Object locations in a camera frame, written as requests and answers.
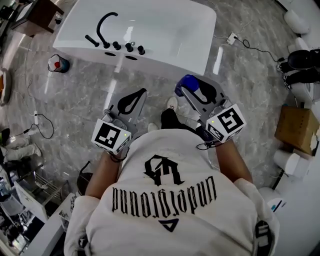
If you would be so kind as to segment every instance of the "cardboard box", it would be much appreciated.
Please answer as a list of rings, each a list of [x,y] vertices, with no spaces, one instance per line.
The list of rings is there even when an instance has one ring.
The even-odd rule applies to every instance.
[[[283,106],[274,136],[312,156],[310,142],[318,129],[319,122],[311,109]]]

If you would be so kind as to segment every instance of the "gray tile floor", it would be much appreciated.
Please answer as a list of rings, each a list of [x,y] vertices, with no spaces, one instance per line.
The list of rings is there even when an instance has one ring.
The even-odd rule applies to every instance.
[[[240,39],[249,40],[253,47],[269,50],[277,58],[288,55],[287,45],[295,35],[283,20],[284,11],[274,1],[197,2],[216,10],[215,36],[240,32],[252,20],[238,35]],[[68,14],[74,3],[74,0],[58,1],[57,5]],[[58,29],[54,34],[37,34],[33,39],[13,31],[9,33],[6,48],[10,49],[13,44],[17,47],[14,52],[7,50],[13,59],[8,60],[5,55],[3,66],[11,72],[14,92],[9,104],[0,108],[0,125],[10,127],[14,135],[34,122],[22,96],[31,113],[37,110],[52,120],[55,128],[52,139],[43,139],[38,132],[31,138],[42,149],[46,176],[54,181],[69,180],[75,188],[79,170],[87,161],[92,163],[88,170],[94,170],[100,157],[101,150],[91,143],[91,135],[108,99],[127,88],[146,88],[146,104],[137,122],[139,132],[145,133],[149,122],[160,125],[161,112],[166,108],[167,99],[174,95],[177,81],[128,69],[114,73],[112,66],[66,56],[52,47]],[[213,66],[220,46],[224,52],[219,74],[215,75]],[[48,71],[48,59],[56,53],[71,62],[69,72]],[[269,186],[274,181],[272,176],[279,171],[272,161],[280,145],[274,133],[281,105],[288,95],[276,64],[267,53],[246,49],[238,41],[230,46],[225,39],[213,38],[205,76],[219,82],[240,107],[247,126],[234,141],[257,187]],[[195,127],[197,113],[185,99],[178,100],[179,120]],[[43,133],[49,135],[52,132],[49,122],[39,119]],[[209,154],[212,164],[218,166],[215,150]]]

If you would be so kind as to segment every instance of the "white bathtub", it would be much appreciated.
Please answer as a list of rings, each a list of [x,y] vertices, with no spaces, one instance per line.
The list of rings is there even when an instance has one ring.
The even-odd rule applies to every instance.
[[[99,20],[110,12],[118,16],[108,17],[101,25],[101,34],[110,43],[105,49],[96,29]],[[178,80],[185,74],[204,74],[216,17],[211,8],[190,0],[78,0],[53,47],[86,61]],[[112,46],[114,41],[121,45],[120,50]],[[125,44],[131,42],[135,42],[134,50],[127,52]],[[137,50],[140,45],[144,55]]]

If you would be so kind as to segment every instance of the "black knob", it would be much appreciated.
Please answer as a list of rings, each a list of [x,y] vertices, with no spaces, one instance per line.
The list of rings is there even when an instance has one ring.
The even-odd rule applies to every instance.
[[[139,51],[139,54],[140,54],[140,55],[144,55],[144,54],[146,53],[146,51],[145,51],[145,49],[144,49],[144,47],[143,47],[142,45],[140,45],[140,46],[138,47],[138,51]]]
[[[110,47],[110,43],[108,43],[108,42],[104,43],[104,44],[103,44],[103,47],[104,47],[105,49],[108,49],[108,48]]]
[[[99,43],[93,40],[89,35],[85,35],[85,39],[87,39],[90,43],[92,43],[95,47],[99,46]]]
[[[129,42],[125,44],[125,48],[129,53],[131,53],[134,50],[131,43],[129,43]]]
[[[121,49],[121,45],[118,44],[117,41],[114,41],[112,45],[113,45],[114,49],[116,49],[117,51],[119,51]]]

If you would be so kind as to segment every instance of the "power outlet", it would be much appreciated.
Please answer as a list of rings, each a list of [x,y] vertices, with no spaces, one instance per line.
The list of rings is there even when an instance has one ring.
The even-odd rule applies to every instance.
[[[235,37],[237,37],[237,35],[232,32],[231,35],[229,35],[229,38],[226,40],[226,42],[232,46],[236,40]]]
[[[37,116],[38,112],[34,111],[34,124],[38,125],[39,124],[39,120],[38,120],[38,116]]]

